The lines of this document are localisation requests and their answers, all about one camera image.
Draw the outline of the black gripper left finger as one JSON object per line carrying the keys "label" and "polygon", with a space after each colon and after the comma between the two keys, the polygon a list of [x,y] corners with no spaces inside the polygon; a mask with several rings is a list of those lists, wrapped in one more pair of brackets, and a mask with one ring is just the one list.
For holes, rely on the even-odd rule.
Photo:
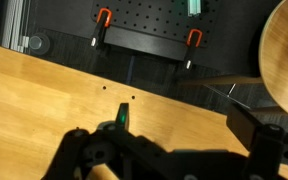
{"label": "black gripper left finger", "polygon": [[93,180],[96,166],[106,165],[119,180],[170,180],[166,151],[116,123],[101,124],[92,134],[68,131],[41,180]]}

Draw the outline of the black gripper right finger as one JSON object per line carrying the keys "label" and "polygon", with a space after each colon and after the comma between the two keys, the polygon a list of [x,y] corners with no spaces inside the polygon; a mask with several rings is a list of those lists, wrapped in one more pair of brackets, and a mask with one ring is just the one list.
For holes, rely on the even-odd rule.
{"label": "black gripper right finger", "polygon": [[245,180],[281,180],[281,164],[288,166],[288,132],[275,124],[263,124],[248,110],[232,104],[226,125],[249,152],[242,171]]}

